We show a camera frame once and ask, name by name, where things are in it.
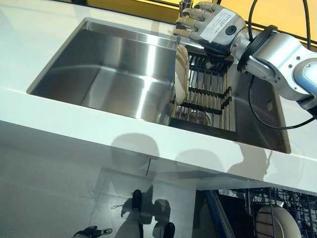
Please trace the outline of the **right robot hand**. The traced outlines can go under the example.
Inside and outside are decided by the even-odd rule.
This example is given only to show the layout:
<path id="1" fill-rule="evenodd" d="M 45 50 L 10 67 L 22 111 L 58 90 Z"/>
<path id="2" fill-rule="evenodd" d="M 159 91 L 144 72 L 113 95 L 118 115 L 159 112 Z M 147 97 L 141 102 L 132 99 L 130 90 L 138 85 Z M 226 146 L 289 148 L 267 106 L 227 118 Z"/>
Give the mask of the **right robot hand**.
<path id="1" fill-rule="evenodd" d="M 243 18 L 219 4 L 201 1 L 182 10 L 173 28 L 173 35 L 184 37 L 202 46 L 212 61 L 231 55 L 235 38 L 246 30 Z"/>

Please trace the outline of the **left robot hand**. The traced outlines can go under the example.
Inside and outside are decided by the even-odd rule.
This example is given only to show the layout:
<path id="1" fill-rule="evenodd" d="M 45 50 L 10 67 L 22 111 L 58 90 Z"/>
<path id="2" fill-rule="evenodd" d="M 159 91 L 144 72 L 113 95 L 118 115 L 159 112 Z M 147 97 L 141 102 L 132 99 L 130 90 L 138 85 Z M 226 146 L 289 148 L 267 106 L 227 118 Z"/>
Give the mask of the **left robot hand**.
<path id="1" fill-rule="evenodd" d="M 112 228 L 100 230 L 97 226 L 89 226 L 84 230 L 77 231 L 72 237 L 73 238 L 102 238 L 103 236 L 109 235 L 113 232 Z"/>

